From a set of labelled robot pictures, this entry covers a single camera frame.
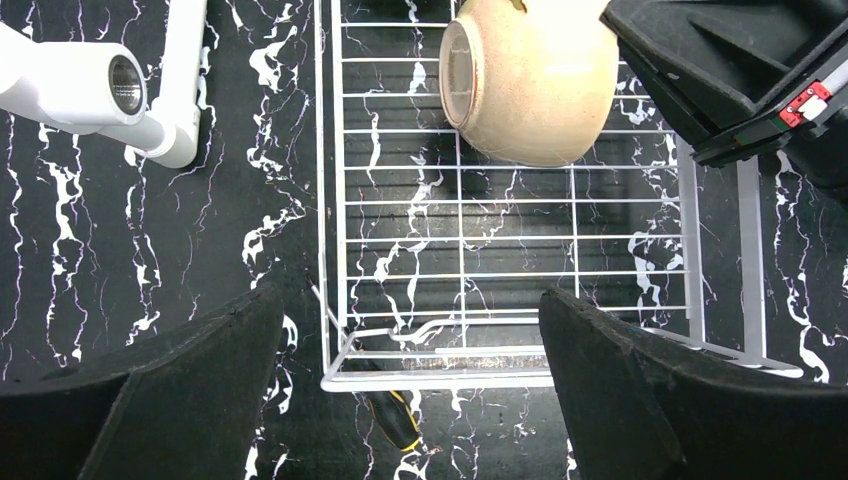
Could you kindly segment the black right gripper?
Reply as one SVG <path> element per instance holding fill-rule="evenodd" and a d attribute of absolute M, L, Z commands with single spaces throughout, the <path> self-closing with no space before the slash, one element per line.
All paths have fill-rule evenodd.
<path fill-rule="evenodd" d="M 703 166 L 781 149 L 847 207 L 843 1 L 612 1 L 602 22 Z"/>

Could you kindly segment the beige ceramic bowl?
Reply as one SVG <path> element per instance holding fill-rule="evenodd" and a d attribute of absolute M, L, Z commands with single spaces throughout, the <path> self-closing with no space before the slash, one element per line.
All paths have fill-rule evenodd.
<path fill-rule="evenodd" d="M 466 1 L 445 28 L 439 92 L 449 124 L 493 160 L 558 168 L 595 143 L 619 70 L 605 1 Z"/>

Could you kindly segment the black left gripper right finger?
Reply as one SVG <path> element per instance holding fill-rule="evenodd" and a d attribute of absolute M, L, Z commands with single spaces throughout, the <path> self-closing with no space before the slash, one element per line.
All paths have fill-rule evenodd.
<path fill-rule="evenodd" d="M 539 329 L 585 479 L 843 479 L 847 390 L 734 365 L 560 290 Z"/>

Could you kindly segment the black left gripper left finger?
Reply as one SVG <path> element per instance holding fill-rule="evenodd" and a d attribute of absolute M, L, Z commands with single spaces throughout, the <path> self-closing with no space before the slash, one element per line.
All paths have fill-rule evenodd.
<path fill-rule="evenodd" d="M 131 346 L 1 386 L 5 479 L 240 479 L 284 313 L 264 284 Z"/>

